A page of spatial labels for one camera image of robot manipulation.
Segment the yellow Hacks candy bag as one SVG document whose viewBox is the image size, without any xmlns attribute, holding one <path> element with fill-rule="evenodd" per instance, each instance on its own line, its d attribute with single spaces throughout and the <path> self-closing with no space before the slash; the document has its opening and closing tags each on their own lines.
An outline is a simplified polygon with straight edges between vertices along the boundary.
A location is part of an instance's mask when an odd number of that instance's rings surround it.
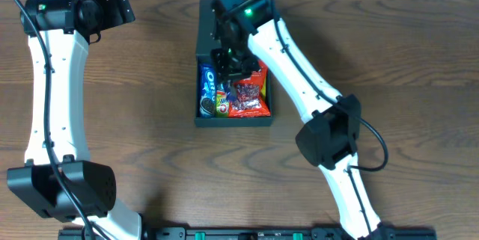
<svg viewBox="0 0 479 240">
<path fill-rule="evenodd" d="M 262 88 L 260 90 L 260 95 L 263 101 L 266 101 L 266 88 L 267 88 L 267 76 L 263 80 Z"/>
</svg>

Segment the black box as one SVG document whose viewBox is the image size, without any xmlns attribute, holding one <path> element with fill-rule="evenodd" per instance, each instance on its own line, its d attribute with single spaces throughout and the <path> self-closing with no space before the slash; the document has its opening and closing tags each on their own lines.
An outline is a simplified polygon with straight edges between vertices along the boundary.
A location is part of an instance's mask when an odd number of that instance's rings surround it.
<svg viewBox="0 0 479 240">
<path fill-rule="evenodd" d="M 201 66 L 203 64 L 212 64 L 210 52 L 213 49 L 220 48 L 217 40 L 212 38 L 214 27 L 214 15 L 211 8 L 213 0 L 200 0 L 199 2 L 199 23 L 198 38 L 196 44 L 195 58 L 197 64 L 196 72 L 196 98 L 195 98 L 195 125 L 197 127 L 263 127 L 271 126 L 274 120 L 272 110 L 272 73 L 268 72 L 266 77 L 266 97 L 265 103 L 270 110 L 271 115 L 268 117 L 210 117 L 203 118 L 200 113 L 201 109 Z"/>
</svg>

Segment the red Hacks candy bag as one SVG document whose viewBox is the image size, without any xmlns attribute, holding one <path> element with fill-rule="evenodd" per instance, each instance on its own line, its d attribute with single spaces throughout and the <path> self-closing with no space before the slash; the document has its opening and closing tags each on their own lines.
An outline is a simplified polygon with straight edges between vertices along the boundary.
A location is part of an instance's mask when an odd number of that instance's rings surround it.
<svg viewBox="0 0 479 240">
<path fill-rule="evenodd" d="M 258 64 L 258 71 L 253 71 L 250 77 L 234 83 L 235 97 L 231 97 L 229 102 L 229 118 L 271 116 L 268 105 L 260 95 L 268 67 L 262 61 L 258 61 Z"/>
</svg>

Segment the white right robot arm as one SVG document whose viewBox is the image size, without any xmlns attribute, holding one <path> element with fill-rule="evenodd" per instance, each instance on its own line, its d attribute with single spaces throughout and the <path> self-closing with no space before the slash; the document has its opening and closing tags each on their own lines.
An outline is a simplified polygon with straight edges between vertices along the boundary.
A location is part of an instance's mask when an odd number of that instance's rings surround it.
<svg viewBox="0 0 479 240">
<path fill-rule="evenodd" d="M 294 42 L 273 0 L 213 0 L 212 58 L 221 81 L 246 79 L 265 64 L 287 92 L 304 126 L 296 145 L 326 178 L 340 224 L 352 239 L 378 239 L 381 220 L 361 180 L 356 140 L 361 104 L 343 96 L 311 65 Z"/>
</svg>

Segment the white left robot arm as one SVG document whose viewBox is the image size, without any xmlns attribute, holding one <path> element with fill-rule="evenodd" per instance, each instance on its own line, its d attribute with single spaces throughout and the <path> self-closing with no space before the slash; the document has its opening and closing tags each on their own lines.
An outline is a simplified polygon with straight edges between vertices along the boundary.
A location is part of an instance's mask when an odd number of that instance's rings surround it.
<svg viewBox="0 0 479 240">
<path fill-rule="evenodd" d="M 42 218 L 82 226 L 91 239 L 140 239 L 142 218 L 117 197 L 113 170 L 91 161 L 83 81 L 91 36 L 134 20 L 129 0 L 18 4 L 34 73 L 31 133 L 8 188 Z"/>
</svg>

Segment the blue Oreo pack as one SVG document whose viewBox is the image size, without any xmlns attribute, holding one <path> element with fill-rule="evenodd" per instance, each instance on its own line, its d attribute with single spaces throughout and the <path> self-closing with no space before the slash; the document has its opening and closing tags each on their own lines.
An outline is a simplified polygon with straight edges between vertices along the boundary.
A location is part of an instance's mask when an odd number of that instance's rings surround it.
<svg viewBox="0 0 479 240">
<path fill-rule="evenodd" d="M 209 64 L 200 65 L 199 112 L 202 118 L 211 118 L 216 114 L 216 71 Z"/>
</svg>

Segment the Haribo gummy bag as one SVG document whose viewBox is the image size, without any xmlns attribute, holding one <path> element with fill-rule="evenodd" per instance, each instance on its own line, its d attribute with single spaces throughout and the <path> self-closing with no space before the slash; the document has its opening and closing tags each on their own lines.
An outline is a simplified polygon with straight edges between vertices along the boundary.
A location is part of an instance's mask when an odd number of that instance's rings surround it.
<svg viewBox="0 0 479 240">
<path fill-rule="evenodd" d="M 226 118 L 229 114 L 228 92 L 222 83 L 216 87 L 216 117 Z"/>
</svg>

